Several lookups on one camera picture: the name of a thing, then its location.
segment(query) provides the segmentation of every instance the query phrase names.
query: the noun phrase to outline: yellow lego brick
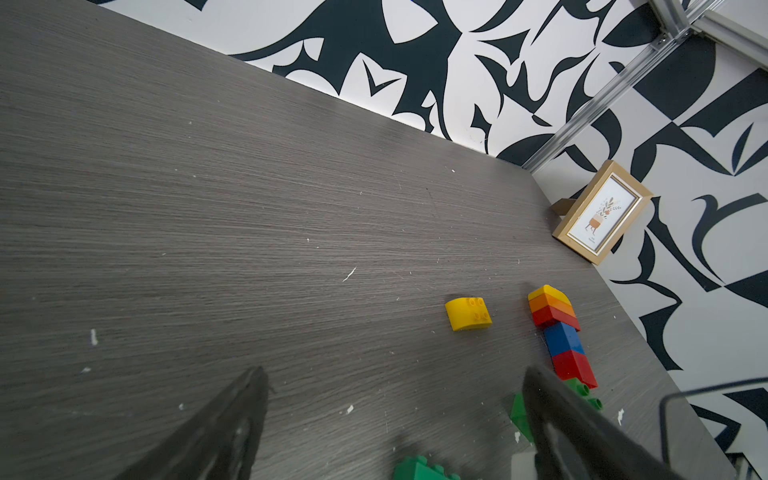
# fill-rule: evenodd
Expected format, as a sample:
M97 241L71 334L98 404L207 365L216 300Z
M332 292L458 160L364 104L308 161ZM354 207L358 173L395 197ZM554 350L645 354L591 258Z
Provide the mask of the yellow lego brick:
M459 330L487 329L491 315L482 298L457 298L445 304L448 320L454 332Z
M536 298L539 295L547 294L549 296L553 296L554 298L560 300L561 302L567 303L568 305L571 305L571 301L568 299L568 297L565 296L565 293L562 293L560 290L554 288L550 285L544 285L542 288L536 290L533 293L528 294L528 301L530 302L534 298Z

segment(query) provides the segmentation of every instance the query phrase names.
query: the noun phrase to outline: black and white patterned wall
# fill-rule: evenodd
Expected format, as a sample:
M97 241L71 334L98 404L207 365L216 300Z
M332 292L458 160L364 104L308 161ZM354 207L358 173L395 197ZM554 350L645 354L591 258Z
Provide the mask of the black and white patterned wall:
M598 271L681 389L768 375L768 72L691 38L535 175L576 196L612 158L656 197ZM768 478L768 384L689 399Z
M659 33L644 0L92 1L516 164Z

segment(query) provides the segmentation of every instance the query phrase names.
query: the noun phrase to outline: green lego brick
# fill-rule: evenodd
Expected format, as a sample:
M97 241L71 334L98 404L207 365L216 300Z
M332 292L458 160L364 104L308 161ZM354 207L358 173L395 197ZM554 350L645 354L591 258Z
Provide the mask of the green lego brick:
M446 480L445 469L440 465L431 468L427 465L426 457L405 457L395 467L393 480ZM448 480L461 480L456 474L450 475Z
M579 396L589 396L589 387L586 386L584 383L581 383L581 380L579 380L579 379L568 379L568 380L563 380L563 383L569 389L571 389L574 392L576 392L577 395L579 395Z
M512 423L518 427L520 433L528 439L530 443L533 443L533 433L531 433L531 426L528 424L528 415L525 413L525 400L523 395L518 393L515 395L515 401L512 403L512 412L509 414L509 419Z
M589 395L589 387L586 386L584 383L581 383L581 380L579 379L568 379L563 380L563 383L576 392L576 395L579 395L584 400L589 402L590 405L594 407L595 410L602 410L603 409L603 402L600 401L600 399L596 399L595 397L592 397Z
M603 402L601 402L600 399L588 398L587 401L594 407L595 410L603 409Z

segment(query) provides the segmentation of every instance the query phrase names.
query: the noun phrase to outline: picture frame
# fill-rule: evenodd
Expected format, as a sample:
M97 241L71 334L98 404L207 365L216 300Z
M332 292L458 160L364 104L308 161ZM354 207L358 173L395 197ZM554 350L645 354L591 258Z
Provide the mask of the picture frame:
M599 265L652 196L621 165L605 161L552 236Z

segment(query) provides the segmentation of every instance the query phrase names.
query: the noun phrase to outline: potted plant illustration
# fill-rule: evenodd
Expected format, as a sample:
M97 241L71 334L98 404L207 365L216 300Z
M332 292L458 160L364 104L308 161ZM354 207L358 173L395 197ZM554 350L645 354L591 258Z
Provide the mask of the potted plant illustration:
M608 215L610 215L612 211L618 210L619 208L621 207L614 203L613 197L608 200L603 200L598 208L598 211L589 220L589 224L584 227L584 229L586 230L587 228L591 227L592 233L594 233L600 227L600 225L602 225L603 222L608 219Z

